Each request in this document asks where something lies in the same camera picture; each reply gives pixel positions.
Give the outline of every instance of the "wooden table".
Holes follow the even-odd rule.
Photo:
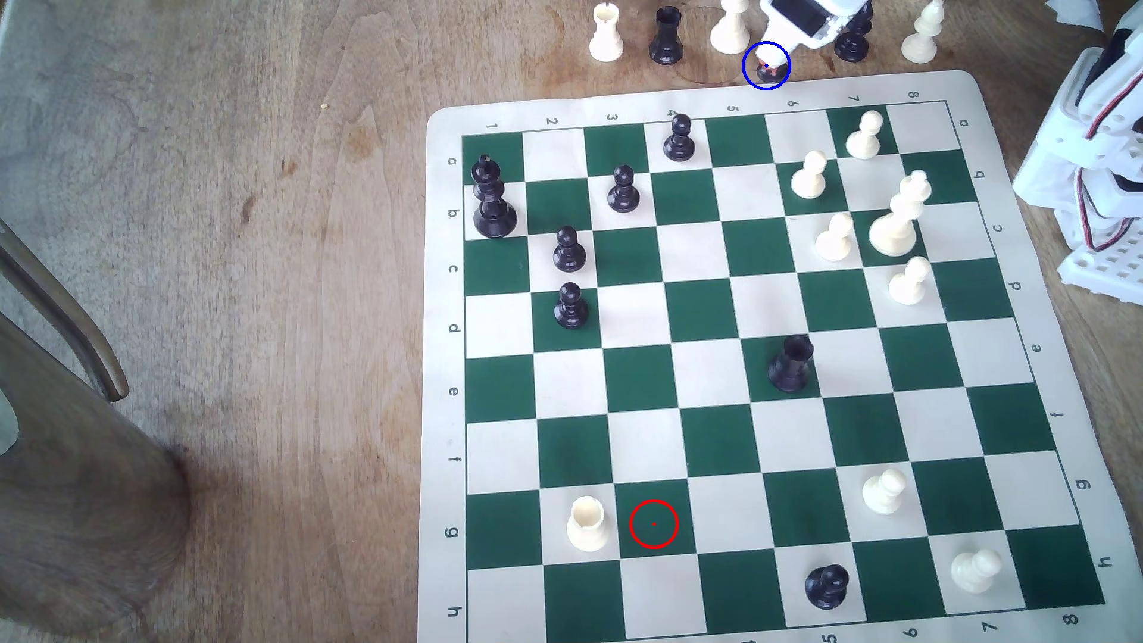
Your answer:
[[[620,2],[628,54],[607,65],[589,0],[9,1],[0,217],[101,325],[133,386],[119,410],[183,450],[197,493],[181,572],[98,640],[415,641],[425,121],[741,83],[705,42],[716,3],[679,5],[687,57],[660,67],[649,0]],[[898,47],[922,3],[878,0],[869,58],[800,49],[793,79],[968,70],[1015,172],[1101,35],[1041,0],[950,0],[917,66]],[[1143,307],[1062,286],[1050,212],[1024,214],[1143,549]],[[3,287],[0,310],[80,372]]]

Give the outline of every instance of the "chess mat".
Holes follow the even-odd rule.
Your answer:
[[[850,158],[871,108],[880,152]],[[684,162],[662,151],[679,112]],[[451,107],[427,142],[421,641],[1141,636],[1122,509],[967,73]],[[810,150],[829,162],[806,200]],[[519,216],[501,239],[472,222],[482,153]],[[606,201],[621,163],[628,214]],[[917,244],[885,256],[869,226],[913,169]],[[855,243],[828,262],[839,211]],[[888,281],[916,255],[927,294],[901,305]],[[590,310],[574,331],[566,281]],[[766,367],[794,333],[815,353],[790,395]],[[909,487],[881,516],[861,490],[889,467]],[[606,512],[598,552],[566,536],[581,496]],[[951,562],[984,547],[1004,568],[968,594]],[[850,582],[823,611],[804,582],[831,563]]]

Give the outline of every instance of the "white chess piece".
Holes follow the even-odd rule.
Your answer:
[[[881,142],[877,135],[881,132],[885,118],[880,112],[870,110],[861,114],[861,124],[846,138],[846,151],[855,159],[871,159],[881,151]]]
[[[901,43],[901,55],[911,63],[924,65],[936,56],[936,42],[933,38],[941,33],[944,22],[944,0],[929,0],[921,9],[920,17],[913,23],[917,33],[905,38]]]
[[[848,212],[839,211],[830,217],[829,230],[823,231],[814,241],[817,254],[825,260],[841,260],[849,256],[853,243],[849,233],[854,231],[854,219]]]
[[[905,483],[905,475],[896,469],[886,469],[880,476],[869,479],[861,490],[865,506],[881,515],[896,512],[901,508]]]
[[[623,39],[615,27],[620,19],[620,8],[610,2],[601,2],[596,5],[591,15],[596,19],[596,34],[588,45],[591,57],[601,63],[615,61],[623,55]]]
[[[825,178],[822,171],[825,170],[825,153],[814,150],[806,154],[806,161],[801,163],[801,169],[790,177],[790,188],[794,194],[804,199],[816,199],[825,191]]]
[[[1000,555],[992,549],[981,549],[973,554],[965,552],[952,561],[952,581],[970,594],[980,594],[992,587],[992,579],[1000,573]]]
[[[750,32],[742,14],[750,6],[750,0],[722,0],[722,16],[711,30],[711,47],[724,54],[741,54],[750,45]]]
[[[604,505],[590,496],[581,496],[572,504],[568,517],[568,540],[576,549],[597,552],[607,544],[604,529]]]

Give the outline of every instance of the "red circle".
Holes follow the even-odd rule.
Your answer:
[[[650,505],[652,503],[656,503],[658,505],[662,505],[663,507],[666,507],[668,509],[671,511],[671,515],[674,516],[674,533],[672,533],[671,538],[668,538],[666,542],[664,542],[663,545],[647,545],[646,542],[639,540],[639,537],[636,536],[636,514],[639,513],[639,509],[641,509],[644,505]],[[674,507],[671,507],[670,505],[663,503],[662,500],[644,500],[634,509],[631,511],[631,520],[628,521],[628,530],[631,531],[631,538],[636,539],[636,542],[642,545],[647,549],[662,549],[668,545],[670,545],[671,541],[674,540],[676,536],[679,536],[679,515],[674,513]]]

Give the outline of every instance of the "blue circle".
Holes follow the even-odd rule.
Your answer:
[[[761,85],[756,85],[753,80],[750,80],[750,74],[746,73],[746,58],[750,57],[750,53],[753,51],[754,48],[757,48],[759,45],[773,45],[773,46],[777,47],[778,49],[782,49],[782,53],[785,54],[785,57],[786,57],[786,74],[785,74],[785,78],[783,78],[781,82],[778,82],[777,85],[774,85],[773,87],[762,87]],[[749,49],[746,49],[746,53],[742,55],[742,75],[743,75],[743,78],[746,79],[746,82],[749,82],[751,87],[753,87],[754,89],[761,89],[762,91],[769,91],[770,89],[777,89],[778,87],[782,87],[783,85],[785,85],[785,81],[790,80],[790,71],[792,69],[793,69],[793,64],[790,62],[790,51],[786,51],[785,48],[783,48],[781,45],[778,45],[777,42],[770,41],[770,40],[762,40],[761,42],[754,42],[753,45],[750,46]]]

